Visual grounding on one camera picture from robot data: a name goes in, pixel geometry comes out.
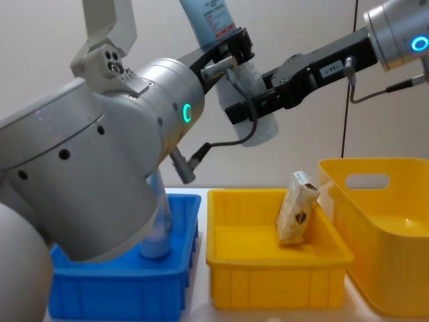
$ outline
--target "blue plastic bin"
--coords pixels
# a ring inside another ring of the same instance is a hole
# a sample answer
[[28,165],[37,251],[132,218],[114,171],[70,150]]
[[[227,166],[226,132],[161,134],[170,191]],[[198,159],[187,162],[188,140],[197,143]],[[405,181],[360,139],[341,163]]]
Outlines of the blue plastic bin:
[[148,260],[137,245],[102,264],[71,262],[52,250],[54,280],[49,312],[56,319],[177,321],[185,309],[185,289],[198,237],[197,195],[168,195],[172,210],[172,251]]

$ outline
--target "blue led light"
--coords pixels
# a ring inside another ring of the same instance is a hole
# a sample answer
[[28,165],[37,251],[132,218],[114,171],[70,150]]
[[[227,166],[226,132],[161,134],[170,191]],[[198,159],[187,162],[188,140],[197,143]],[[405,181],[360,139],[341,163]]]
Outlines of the blue led light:
[[429,39],[425,36],[418,36],[413,39],[411,42],[411,48],[415,52],[422,52],[423,50],[428,49],[429,47]]
[[192,121],[192,108],[190,104],[183,105],[183,120],[185,123],[190,123]]

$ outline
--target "white wall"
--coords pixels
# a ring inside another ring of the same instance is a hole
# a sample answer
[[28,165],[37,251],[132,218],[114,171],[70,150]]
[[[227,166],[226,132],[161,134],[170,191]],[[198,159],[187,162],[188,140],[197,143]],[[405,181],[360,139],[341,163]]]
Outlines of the white wall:
[[[359,15],[376,4],[361,2]],[[133,69],[160,56],[179,58],[197,47],[178,1],[136,0],[133,5],[139,38],[126,58]],[[355,0],[229,0],[228,5],[236,24],[248,28],[262,72],[351,32],[355,12]],[[72,79],[68,66],[86,40],[81,2],[4,1],[0,39],[2,117]],[[419,67],[406,69],[412,76]],[[403,77],[401,71],[384,75],[380,67],[372,68],[359,74],[358,95]],[[194,186],[284,186],[290,173],[300,169],[317,181],[318,161],[341,155],[346,89],[347,82],[340,81],[311,94],[295,109],[278,111],[280,132],[262,146],[213,149],[198,167]],[[415,142],[429,131],[423,126],[429,113],[423,108],[423,92],[416,89],[353,107],[347,155],[424,156],[423,140]],[[365,133],[363,122],[371,128]],[[234,138],[213,91],[180,148],[189,156],[204,142]],[[162,164],[162,173],[166,185],[181,185],[170,159]]]

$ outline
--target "white table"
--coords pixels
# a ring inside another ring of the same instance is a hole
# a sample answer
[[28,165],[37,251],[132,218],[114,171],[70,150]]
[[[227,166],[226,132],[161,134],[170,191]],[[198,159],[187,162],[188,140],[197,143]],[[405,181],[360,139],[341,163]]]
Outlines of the white table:
[[[210,303],[210,275],[206,265],[206,228],[207,228],[207,191],[210,189],[167,189],[168,193],[185,193],[201,196],[198,212],[197,249],[194,253],[196,265],[190,272],[190,286],[186,290],[186,310],[181,321],[189,322],[426,322],[429,319],[392,319],[376,315],[361,298],[352,282],[345,280],[344,305],[338,310],[308,311],[247,311],[222,312],[214,309]],[[50,319],[47,315],[44,322],[65,321]]]

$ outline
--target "yellow tray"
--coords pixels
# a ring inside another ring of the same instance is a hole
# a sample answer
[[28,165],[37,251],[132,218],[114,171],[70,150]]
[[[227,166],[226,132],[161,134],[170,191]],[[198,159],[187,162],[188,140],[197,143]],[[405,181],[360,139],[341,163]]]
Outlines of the yellow tray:
[[[321,203],[355,263],[349,276],[385,315],[429,317],[429,161],[333,159],[319,164]],[[386,174],[383,189],[349,189],[351,175]]]
[[208,193],[206,262],[217,309],[335,308],[353,255],[320,206],[301,246],[275,228],[286,189]]

